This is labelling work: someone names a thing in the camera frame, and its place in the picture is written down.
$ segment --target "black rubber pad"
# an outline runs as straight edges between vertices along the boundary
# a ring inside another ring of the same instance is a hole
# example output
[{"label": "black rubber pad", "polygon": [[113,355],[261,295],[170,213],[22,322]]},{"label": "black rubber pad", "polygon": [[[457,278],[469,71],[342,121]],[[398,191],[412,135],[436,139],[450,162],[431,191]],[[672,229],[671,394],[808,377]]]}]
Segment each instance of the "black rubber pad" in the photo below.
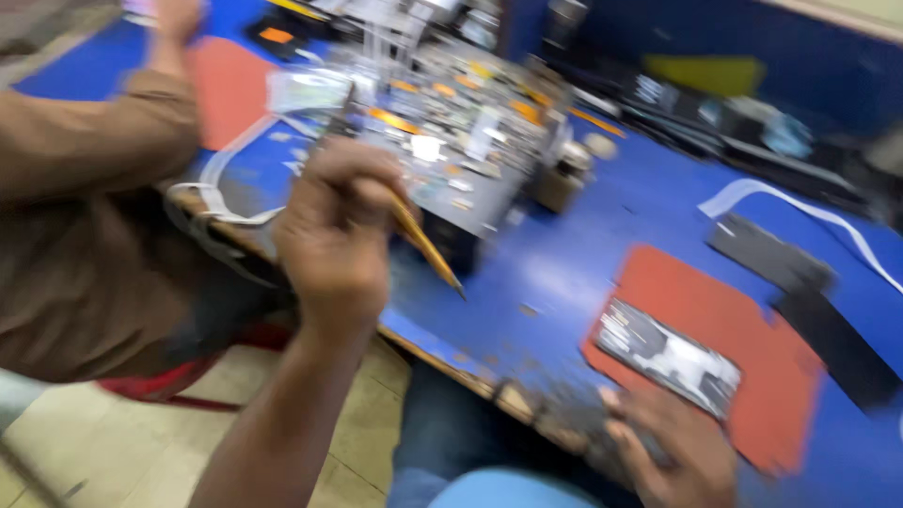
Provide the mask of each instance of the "black rubber pad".
[{"label": "black rubber pad", "polygon": [[799,287],[775,309],[813,351],[847,397],[865,411],[887,405],[903,381],[820,292]]}]

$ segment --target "yellow object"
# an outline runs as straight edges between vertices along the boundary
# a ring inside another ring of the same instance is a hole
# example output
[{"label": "yellow object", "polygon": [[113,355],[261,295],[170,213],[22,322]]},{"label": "yellow object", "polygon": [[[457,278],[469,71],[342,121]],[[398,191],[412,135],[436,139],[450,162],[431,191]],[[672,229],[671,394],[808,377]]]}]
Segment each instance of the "yellow object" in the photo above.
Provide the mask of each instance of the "yellow object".
[{"label": "yellow object", "polygon": [[283,32],[282,30],[276,30],[272,26],[267,28],[266,30],[260,33],[260,36],[268,41],[279,42],[280,44],[285,44],[286,42],[294,39],[294,36],[288,32]]},{"label": "yellow object", "polygon": [[292,0],[267,0],[267,1],[270,4],[279,5],[280,7],[284,7],[290,11],[295,11],[298,14],[305,15],[305,16],[307,16],[309,18],[313,18],[317,21],[329,21],[328,19],[315,13],[311,9],[308,9],[307,7],[305,7],[301,4],[295,3]]},{"label": "yellow object", "polygon": [[508,102],[508,105],[516,112],[520,113],[521,116],[523,116],[527,120],[530,120],[538,126],[543,125],[539,121],[539,111],[537,111],[533,106],[525,104],[519,100],[511,100],[510,102]]},{"label": "yellow object", "polygon": [[392,86],[397,89],[409,91],[409,92],[416,92],[419,90],[416,86],[412,85],[411,83],[408,83],[407,81],[401,81],[401,80],[393,80]]},{"label": "yellow object", "polygon": [[430,266],[436,270],[439,277],[447,282],[449,286],[454,287],[455,291],[461,295],[461,298],[464,298],[464,301],[467,301],[467,298],[464,297],[464,286],[462,286],[458,278],[454,276],[454,272],[452,272],[448,263],[445,262],[445,259],[442,257],[442,254],[439,253],[439,250],[436,249],[430,239],[426,238],[426,234],[420,229],[420,226],[417,225],[417,219],[415,219],[411,214],[411,211],[408,210],[405,202],[403,202],[395,193],[392,193],[392,214],[395,215],[395,218],[402,229],[407,233],[407,236],[411,238],[414,245],[424,254],[424,257],[426,257]]},{"label": "yellow object", "polygon": [[674,56],[648,54],[643,67],[678,85],[722,97],[755,95],[766,67],[751,56]]},{"label": "yellow object", "polygon": [[455,76],[454,80],[458,81],[460,84],[464,85],[465,87],[467,87],[469,89],[475,90],[475,89],[479,88],[479,85],[477,83],[474,83],[473,80],[468,78],[467,76]]},{"label": "yellow object", "polygon": [[403,130],[408,134],[420,134],[420,129],[417,128],[417,126],[406,121],[404,118],[389,113],[385,109],[370,108],[369,113],[373,117],[379,118],[380,120],[386,122],[388,125]]},{"label": "yellow object", "polygon": [[569,108],[568,112],[570,112],[572,115],[576,116],[577,118],[582,118],[582,119],[590,122],[594,126],[604,130],[605,132],[610,132],[611,134],[613,134],[615,136],[620,136],[620,137],[623,137],[624,139],[627,139],[627,135],[624,134],[623,130],[621,130],[617,127],[614,127],[613,125],[609,125],[592,115],[588,115],[588,114],[580,111],[579,109]]},{"label": "yellow object", "polygon": [[433,89],[445,97],[454,97],[457,94],[452,87],[442,83],[433,83]]},{"label": "yellow object", "polygon": [[549,96],[545,94],[532,90],[527,90],[526,94],[529,95],[531,99],[535,100],[536,104],[539,104],[540,106],[545,106],[546,108],[552,106],[552,100],[549,99]]},{"label": "yellow object", "polygon": [[476,62],[476,61],[472,61],[470,63],[470,70],[473,71],[474,74],[476,74],[477,76],[480,76],[484,80],[488,80],[489,78],[495,76],[495,74],[496,74],[493,70],[487,68],[485,65],[482,65],[481,63]]}]

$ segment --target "smartphone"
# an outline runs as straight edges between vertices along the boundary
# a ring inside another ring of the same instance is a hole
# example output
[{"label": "smartphone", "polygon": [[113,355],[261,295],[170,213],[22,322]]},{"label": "smartphone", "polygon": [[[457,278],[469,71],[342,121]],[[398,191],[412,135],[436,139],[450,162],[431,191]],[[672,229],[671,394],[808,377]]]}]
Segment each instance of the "smartphone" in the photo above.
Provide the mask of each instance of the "smartphone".
[{"label": "smartphone", "polygon": [[600,320],[602,351],[718,420],[727,418],[741,377],[734,362],[617,298]]}]

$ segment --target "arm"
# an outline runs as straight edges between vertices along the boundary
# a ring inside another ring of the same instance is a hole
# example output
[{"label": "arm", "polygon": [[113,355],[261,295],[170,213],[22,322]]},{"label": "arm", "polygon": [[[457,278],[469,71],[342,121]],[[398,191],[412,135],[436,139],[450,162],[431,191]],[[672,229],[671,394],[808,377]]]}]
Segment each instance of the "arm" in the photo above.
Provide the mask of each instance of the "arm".
[{"label": "arm", "polygon": [[397,160],[336,139],[313,155],[275,225],[303,328],[274,378],[210,459],[192,508],[298,508],[310,499],[332,430],[388,299]]},{"label": "arm", "polygon": [[177,174],[198,144],[184,62],[200,0],[158,0],[148,61],[109,102],[0,94],[1,203],[125,190]]},{"label": "arm", "polygon": [[[605,428],[646,508],[736,505],[737,453],[711,418],[661,389],[601,396],[615,417]],[[659,466],[625,420],[654,436],[675,464]]]}]

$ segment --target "blue workbench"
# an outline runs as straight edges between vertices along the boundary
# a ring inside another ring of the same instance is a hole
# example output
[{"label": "blue workbench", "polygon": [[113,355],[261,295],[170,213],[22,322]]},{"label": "blue workbench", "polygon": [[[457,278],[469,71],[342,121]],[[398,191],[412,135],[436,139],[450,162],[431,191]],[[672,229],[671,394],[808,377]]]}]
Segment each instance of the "blue workbench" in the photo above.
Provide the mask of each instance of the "blue workbench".
[{"label": "blue workbench", "polygon": [[[205,33],[233,39],[266,57],[240,32],[264,3],[214,1]],[[140,65],[143,48],[144,29],[117,22],[16,88],[48,98],[104,99],[127,70]],[[312,48],[324,52],[326,44],[314,42]],[[583,120],[572,121],[578,139],[597,130]],[[705,246],[712,223],[696,209],[744,175],[695,162],[641,135],[617,142],[619,157],[597,161],[595,181],[566,214],[525,208],[510,217],[479,272],[463,280],[466,304],[412,249],[396,246],[383,331],[484,395],[501,381],[515,381],[527,395],[562,386],[592,393],[610,381],[585,365],[578,346],[607,299],[628,247],[637,242],[736,287],[769,315],[768,302],[777,289]],[[234,210],[248,213],[284,204],[291,174],[281,163],[292,160],[289,149],[290,144],[263,136],[236,157],[223,180]],[[207,157],[201,154],[199,164]],[[839,276],[830,295],[834,306],[903,375],[903,296],[862,262],[845,232],[771,196],[750,196],[735,210],[831,265]],[[862,232],[891,276],[903,279],[903,240],[886,227],[838,213]],[[744,466],[741,496],[757,506],[899,506],[902,409],[898,400],[867,417],[825,377],[803,472],[767,480]]]}]

